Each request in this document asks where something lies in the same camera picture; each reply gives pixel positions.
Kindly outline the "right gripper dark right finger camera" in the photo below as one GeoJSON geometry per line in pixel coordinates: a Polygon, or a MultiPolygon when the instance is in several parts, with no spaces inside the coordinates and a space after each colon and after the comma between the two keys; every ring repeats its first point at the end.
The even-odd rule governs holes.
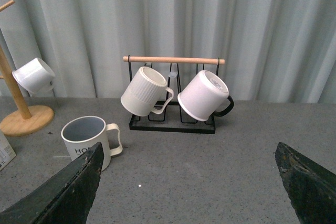
{"type": "Polygon", "coordinates": [[[335,223],[335,174],[282,142],[275,160],[300,223],[335,223]]]}

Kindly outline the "right gripper dark left finger camera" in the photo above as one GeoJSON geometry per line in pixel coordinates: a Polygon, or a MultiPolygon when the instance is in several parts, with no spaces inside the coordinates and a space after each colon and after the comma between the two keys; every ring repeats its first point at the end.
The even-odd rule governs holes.
{"type": "Polygon", "coordinates": [[[1,212],[1,223],[86,223],[99,186],[103,158],[99,142],[1,212]]]}

